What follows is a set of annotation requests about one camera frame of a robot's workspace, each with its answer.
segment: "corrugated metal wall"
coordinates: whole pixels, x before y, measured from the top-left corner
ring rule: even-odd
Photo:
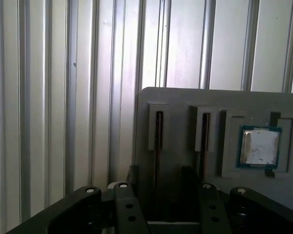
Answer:
[[[148,86],[293,92],[293,1],[0,0],[0,233],[124,179]]]

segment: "metal screw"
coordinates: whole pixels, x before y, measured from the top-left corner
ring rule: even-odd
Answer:
[[[237,189],[237,191],[240,194],[246,194],[246,190],[245,189]]]
[[[203,188],[210,189],[211,186],[209,184],[203,184]]]
[[[86,192],[87,193],[93,193],[94,192],[94,189],[87,189]]]

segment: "rectangular cutout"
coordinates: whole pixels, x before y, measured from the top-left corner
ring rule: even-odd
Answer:
[[[199,175],[199,180],[203,181],[205,174],[205,157],[208,151],[209,143],[209,117],[210,114],[203,113],[202,117],[202,136],[201,136],[201,151],[199,152],[198,162],[197,162],[197,173]]]

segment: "black metal bracket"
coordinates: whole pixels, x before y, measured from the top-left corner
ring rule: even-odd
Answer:
[[[176,204],[154,204],[143,212],[135,193],[137,178],[138,167],[131,166],[127,182],[103,192],[92,186],[82,187],[8,233],[101,234],[103,229],[114,227],[117,234],[198,233],[199,230],[202,234],[293,234],[292,210],[249,188],[233,188],[230,195],[225,194],[213,184],[199,182],[190,167],[182,168],[180,198]],[[161,211],[157,219],[150,218],[149,214],[159,210],[158,205],[169,212]],[[177,222],[182,229],[167,222],[163,224],[165,220]],[[189,223],[199,228],[187,228]]]

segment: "slot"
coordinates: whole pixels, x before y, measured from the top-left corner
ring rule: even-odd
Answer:
[[[206,152],[208,151],[209,144],[209,121],[210,114],[204,113],[202,116],[201,150],[199,153],[197,165],[197,172],[200,181],[203,181],[205,175]]]
[[[160,155],[163,147],[163,119],[162,111],[156,112],[155,125],[155,161],[154,161],[154,189],[158,187],[158,177],[160,172]]]

